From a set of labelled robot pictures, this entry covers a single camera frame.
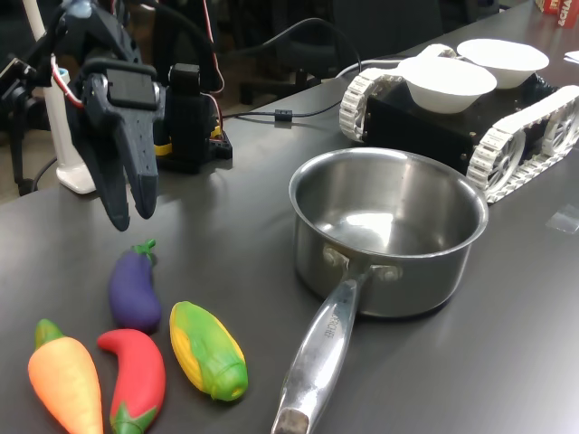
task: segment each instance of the white track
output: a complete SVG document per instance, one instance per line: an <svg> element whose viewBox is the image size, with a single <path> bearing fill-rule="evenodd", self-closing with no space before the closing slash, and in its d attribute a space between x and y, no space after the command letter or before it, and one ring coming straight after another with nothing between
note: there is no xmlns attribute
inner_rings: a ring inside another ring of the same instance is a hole
<svg viewBox="0 0 579 434"><path fill-rule="evenodd" d="M419 54L423 55L456 57L451 48L439 44L427 47ZM342 132L362 142L368 98L402 81L397 68L362 71L348 86L340 105ZM521 164L525 130L545 120L548 124L541 139L541 153ZM467 177L485 193L489 203L497 202L563 159L578 137L579 86L565 86L493 125L475 146Z"/></svg>

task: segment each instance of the gray table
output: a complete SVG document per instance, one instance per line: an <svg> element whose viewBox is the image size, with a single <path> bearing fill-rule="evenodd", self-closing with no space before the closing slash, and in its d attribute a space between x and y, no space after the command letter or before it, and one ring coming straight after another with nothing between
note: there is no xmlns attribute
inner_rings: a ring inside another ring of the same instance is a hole
<svg viewBox="0 0 579 434"><path fill-rule="evenodd" d="M501 7L515 7L524 4L525 2L535 2L535 0L499 0Z"/></svg>
<svg viewBox="0 0 579 434"><path fill-rule="evenodd" d="M523 5L449 34L531 42L551 55L546 76L576 81L562 53L577 33L555 29ZM305 112L340 98L331 82L272 106ZM153 338L165 357L165 407L152 434L267 433L290 360L319 300L292 268L288 181L313 156L349 142L336 111L292 127L259 120L226 124L233 168L161 175L150 221L134 212L115 231L98 200L64 188L0 207L0 432L60 433L28 382L33 330L41 317L89 348L108 418L117 375L97 337L113 328L109 273L129 245L158 241L155 286L164 306ZM579 154L491 208L460 290L439 314L384 322L360 317L318 433L575 433L579 425L579 240L546 227L566 204L579 206ZM168 314L180 300L215 313L242 347L250 389L235 405L198 392L169 343Z"/></svg>

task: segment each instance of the white bowl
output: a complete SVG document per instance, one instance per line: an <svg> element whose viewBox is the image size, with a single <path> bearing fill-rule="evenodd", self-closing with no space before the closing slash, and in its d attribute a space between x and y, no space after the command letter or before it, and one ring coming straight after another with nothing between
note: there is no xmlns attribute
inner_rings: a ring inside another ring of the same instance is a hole
<svg viewBox="0 0 579 434"><path fill-rule="evenodd" d="M484 68L446 57L414 57L398 68L414 102L435 113L460 113L497 86Z"/></svg>
<svg viewBox="0 0 579 434"><path fill-rule="evenodd" d="M549 58L535 47L498 39L463 42L457 53L492 72L499 89L520 86L533 72L549 64Z"/></svg>

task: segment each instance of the metal handle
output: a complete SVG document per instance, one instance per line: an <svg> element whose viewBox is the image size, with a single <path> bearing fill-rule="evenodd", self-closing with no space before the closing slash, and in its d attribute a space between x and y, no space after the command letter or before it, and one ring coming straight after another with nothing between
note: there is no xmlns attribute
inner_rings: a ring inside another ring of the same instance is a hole
<svg viewBox="0 0 579 434"><path fill-rule="evenodd" d="M342 368L369 272L346 274L316 313L283 383L271 434L312 431Z"/></svg>

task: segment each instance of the red chili pepper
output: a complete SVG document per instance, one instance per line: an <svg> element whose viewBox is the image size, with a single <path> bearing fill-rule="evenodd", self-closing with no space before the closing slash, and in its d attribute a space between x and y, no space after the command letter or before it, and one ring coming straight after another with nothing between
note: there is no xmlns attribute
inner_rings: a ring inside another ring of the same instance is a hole
<svg viewBox="0 0 579 434"><path fill-rule="evenodd" d="M119 376L110 408L116 434L143 434L153 422L165 396L163 357L150 337L138 330L107 332L97 340L119 358Z"/></svg>

